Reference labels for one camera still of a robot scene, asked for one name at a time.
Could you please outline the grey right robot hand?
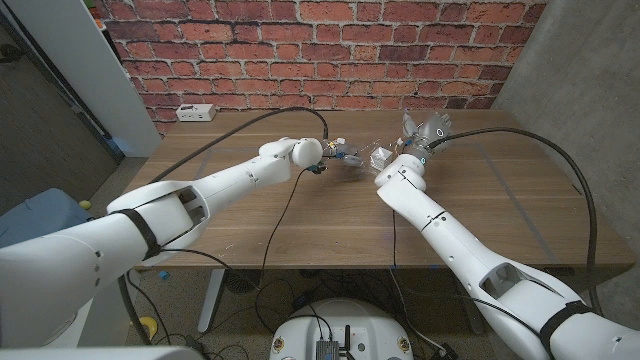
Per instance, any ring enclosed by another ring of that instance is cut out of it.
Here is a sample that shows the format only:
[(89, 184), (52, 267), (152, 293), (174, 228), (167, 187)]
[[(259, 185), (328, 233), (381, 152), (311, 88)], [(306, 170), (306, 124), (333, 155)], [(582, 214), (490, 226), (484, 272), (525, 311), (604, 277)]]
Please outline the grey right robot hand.
[(426, 121), (417, 125), (408, 112), (402, 117), (404, 141), (402, 154), (409, 154), (416, 157), (422, 163), (428, 160), (438, 150), (444, 151), (448, 144), (443, 142), (440, 149), (432, 142), (451, 136), (451, 121), (449, 114), (433, 113)]

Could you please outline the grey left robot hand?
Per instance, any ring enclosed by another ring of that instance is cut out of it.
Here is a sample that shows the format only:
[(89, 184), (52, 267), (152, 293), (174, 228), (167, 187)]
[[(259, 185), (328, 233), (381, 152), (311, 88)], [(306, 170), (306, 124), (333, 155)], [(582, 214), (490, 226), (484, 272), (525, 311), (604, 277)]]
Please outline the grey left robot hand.
[(322, 160), (318, 164), (320, 172), (327, 169), (326, 162), (328, 159), (338, 159), (343, 165), (352, 168), (362, 168), (364, 162), (359, 155), (359, 150), (355, 145), (348, 144), (344, 138), (337, 138), (329, 141), (322, 139)]

